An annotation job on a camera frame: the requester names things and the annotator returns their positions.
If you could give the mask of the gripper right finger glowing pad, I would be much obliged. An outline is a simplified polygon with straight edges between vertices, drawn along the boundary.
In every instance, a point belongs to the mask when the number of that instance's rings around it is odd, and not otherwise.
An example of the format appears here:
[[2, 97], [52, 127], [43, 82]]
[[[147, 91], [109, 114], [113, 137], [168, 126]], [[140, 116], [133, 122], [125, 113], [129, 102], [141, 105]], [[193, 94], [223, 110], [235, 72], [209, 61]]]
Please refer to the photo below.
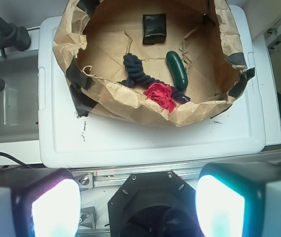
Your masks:
[[208, 163], [195, 205], [206, 237], [281, 237], [281, 162]]

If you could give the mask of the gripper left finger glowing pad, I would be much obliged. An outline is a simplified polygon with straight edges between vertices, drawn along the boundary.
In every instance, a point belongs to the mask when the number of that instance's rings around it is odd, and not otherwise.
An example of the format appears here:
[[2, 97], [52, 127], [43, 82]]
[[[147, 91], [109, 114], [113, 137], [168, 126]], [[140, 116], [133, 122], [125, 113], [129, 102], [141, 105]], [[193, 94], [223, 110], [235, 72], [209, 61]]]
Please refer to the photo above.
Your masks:
[[80, 210], [68, 169], [0, 169], [0, 237], [73, 237]]

